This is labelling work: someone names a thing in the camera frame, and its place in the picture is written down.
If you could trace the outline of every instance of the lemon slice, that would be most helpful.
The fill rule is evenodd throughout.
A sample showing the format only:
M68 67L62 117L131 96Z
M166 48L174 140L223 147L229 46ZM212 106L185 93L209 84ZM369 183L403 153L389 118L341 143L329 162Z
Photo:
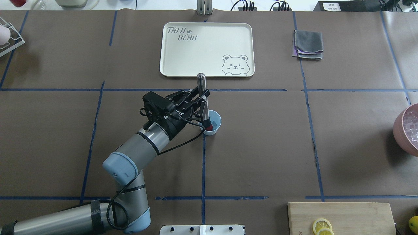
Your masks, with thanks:
M329 229L329 228L327 228L327 227L324 227L324 228L321 228L318 232L317 232L317 234L316 235L334 235L334 232L331 230L331 229Z
M315 222L312 225L312 230L315 235L319 235L318 232L323 228L328 228L332 232L331 223L324 218L319 218L315 220Z

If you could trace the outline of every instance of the yellow lemon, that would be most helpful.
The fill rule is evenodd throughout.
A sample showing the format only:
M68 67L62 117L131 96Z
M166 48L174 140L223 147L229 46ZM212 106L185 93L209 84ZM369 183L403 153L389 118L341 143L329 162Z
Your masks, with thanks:
M325 227L321 228L316 235L334 235L334 232L331 229Z
M418 235L418 216L414 216L409 219L409 228Z
M323 228L328 228L332 232L332 226L331 226L331 223L328 220L326 220L324 218L319 218L319 219L314 221L314 223L312 225L312 230L313 230L313 233L315 235L318 235L318 232Z

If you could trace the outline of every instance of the ice cubes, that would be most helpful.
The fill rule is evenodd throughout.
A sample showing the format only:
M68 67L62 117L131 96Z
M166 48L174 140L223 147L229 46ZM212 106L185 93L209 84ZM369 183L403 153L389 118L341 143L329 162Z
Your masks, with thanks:
M403 129L412 144L418 148L418 112L408 110L403 116Z

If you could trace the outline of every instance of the bear illustration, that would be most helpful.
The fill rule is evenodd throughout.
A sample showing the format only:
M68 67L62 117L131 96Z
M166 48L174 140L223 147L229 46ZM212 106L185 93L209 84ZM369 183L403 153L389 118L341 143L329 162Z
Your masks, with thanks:
M250 71L247 60L248 57L246 55L241 55L239 57L224 55L222 72L224 72L225 75L247 75Z

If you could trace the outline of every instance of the folded towel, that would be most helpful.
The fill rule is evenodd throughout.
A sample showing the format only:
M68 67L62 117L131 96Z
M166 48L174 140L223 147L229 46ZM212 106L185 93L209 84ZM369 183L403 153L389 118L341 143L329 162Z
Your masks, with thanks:
M295 30L293 31L292 56L306 59L322 59L324 45L322 33Z

